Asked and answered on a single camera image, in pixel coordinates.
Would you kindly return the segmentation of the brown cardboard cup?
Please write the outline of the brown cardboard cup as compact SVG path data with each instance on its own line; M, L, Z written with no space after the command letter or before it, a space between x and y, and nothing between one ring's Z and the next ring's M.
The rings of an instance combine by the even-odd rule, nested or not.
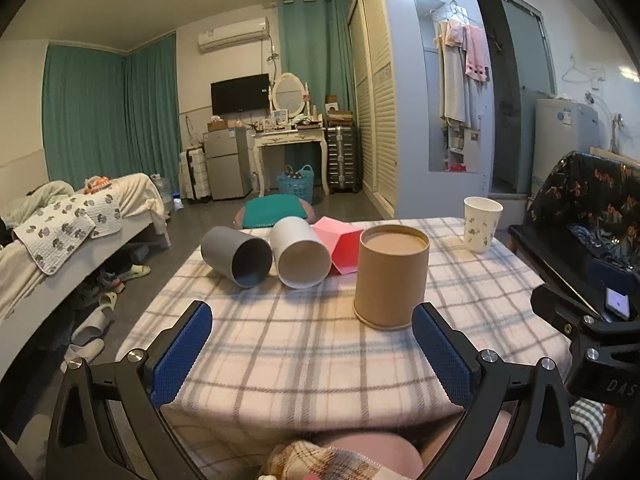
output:
M411 226L386 224L362 231L354 313L375 330L403 330L424 299L430 240Z

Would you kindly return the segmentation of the white floral paper cup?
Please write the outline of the white floral paper cup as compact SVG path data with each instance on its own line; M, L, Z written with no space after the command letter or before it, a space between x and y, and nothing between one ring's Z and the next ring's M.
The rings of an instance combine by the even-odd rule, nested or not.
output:
M464 201L464 237L467 250L484 254L491 246L503 206L487 197L469 196Z

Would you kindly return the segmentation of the grey plastic cup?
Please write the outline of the grey plastic cup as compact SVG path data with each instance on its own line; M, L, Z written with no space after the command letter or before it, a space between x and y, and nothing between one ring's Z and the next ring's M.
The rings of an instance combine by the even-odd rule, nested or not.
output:
M272 265L266 240L226 226L214 226L204 235L201 255L213 270L242 288L259 285Z

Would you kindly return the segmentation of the pink hexagonal cup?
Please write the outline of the pink hexagonal cup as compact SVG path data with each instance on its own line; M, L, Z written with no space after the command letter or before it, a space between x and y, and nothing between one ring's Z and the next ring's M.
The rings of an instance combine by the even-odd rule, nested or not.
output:
M320 218L312 228L328 248L335 270L342 275L356 273L363 228L329 217Z

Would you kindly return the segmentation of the white slipper near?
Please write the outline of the white slipper near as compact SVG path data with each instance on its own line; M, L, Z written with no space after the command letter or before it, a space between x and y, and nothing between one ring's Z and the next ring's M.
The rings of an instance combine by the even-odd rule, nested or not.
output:
M103 351L104 346L105 344L102 338L94 338L86 344L70 344L64 353L63 362L60 365L61 372L65 373L68 363L72 361L84 359L88 363L91 363Z

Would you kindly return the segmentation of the floral black chair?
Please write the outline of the floral black chair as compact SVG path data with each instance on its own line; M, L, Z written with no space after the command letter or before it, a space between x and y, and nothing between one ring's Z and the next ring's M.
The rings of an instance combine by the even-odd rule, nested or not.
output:
M552 169L526 222L544 234L571 235L593 257L639 269L639 167L571 152Z

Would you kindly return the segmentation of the white slipper far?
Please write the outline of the white slipper far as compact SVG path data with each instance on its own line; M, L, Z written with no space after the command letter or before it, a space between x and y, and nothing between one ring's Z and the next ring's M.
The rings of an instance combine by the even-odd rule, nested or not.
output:
M113 321L114 309L109 304L99 306L82 322L70 337L76 346L84 346L93 339L101 338Z

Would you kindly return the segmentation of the plaid tablecloth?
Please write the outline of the plaid tablecloth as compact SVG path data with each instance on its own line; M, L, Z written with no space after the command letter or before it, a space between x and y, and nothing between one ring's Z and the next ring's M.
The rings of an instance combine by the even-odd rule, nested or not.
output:
M456 218L413 220L430 240L424 298L480 349L509 362L544 356L570 368L567 340L534 315L539 276L493 242L465 249ZM356 278L332 274L308 289L270 275L242 289L198 252L160 290L122 345L147 347L195 300L213 329L164 419L206 478L265 463L311 432L399 430L456 412L410 330L380 332L352 310Z

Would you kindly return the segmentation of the water bottle jug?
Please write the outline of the water bottle jug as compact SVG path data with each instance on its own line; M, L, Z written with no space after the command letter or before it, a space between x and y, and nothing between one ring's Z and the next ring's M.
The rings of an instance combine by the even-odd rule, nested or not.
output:
M166 214L170 214L174 210L174 199L170 188L170 181L162 177L160 174L151 174L150 178L155 185L160 198L163 201Z

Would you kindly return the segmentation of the teal cushion stool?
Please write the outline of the teal cushion stool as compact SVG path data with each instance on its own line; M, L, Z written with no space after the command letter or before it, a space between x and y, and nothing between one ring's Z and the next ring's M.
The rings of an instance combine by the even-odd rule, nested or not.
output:
M296 217L309 224L316 222L314 208L294 195L272 194L249 200L235 215L234 227L242 229L272 228L278 221Z

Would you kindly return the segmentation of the silver mini fridge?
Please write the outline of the silver mini fridge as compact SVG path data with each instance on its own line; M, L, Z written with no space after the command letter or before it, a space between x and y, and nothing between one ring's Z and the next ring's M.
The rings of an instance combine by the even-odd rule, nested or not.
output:
M237 200L247 196L252 185L245 128L205 133L203 148L213 200Z

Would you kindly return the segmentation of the white hanging towel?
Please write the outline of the white hanging towel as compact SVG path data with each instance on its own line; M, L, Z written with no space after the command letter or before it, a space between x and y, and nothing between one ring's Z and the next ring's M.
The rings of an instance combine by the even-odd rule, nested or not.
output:
M440 21L437 24L437 51L440 70L440 117L449 125L469 125L469 107L466 100L462 29L456 23Z

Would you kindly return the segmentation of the oval vanity mirror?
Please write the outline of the oval vanity mirror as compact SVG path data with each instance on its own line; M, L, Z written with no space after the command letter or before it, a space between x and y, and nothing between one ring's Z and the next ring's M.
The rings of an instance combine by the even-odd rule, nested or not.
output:
M288 116L299 115L306 106L307 87L292 73L281 74L273 83L270 98L273 110L286 110Z

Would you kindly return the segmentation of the green curtain centre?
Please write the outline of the green curtain centre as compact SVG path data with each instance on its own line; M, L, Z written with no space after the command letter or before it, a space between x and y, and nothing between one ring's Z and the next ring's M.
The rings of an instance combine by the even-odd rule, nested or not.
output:
M340 110L355 106L352 44L347 25L352 0L281 0L278 3L281 70L308 84L311 104L324 112L326 97Z

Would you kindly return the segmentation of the white air conditioner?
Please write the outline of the white air conditioner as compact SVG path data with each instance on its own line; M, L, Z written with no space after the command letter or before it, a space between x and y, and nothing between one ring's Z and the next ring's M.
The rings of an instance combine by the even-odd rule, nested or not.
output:
M252 18L201 32L198 35L198 50L215 51L268 38L268 18Z

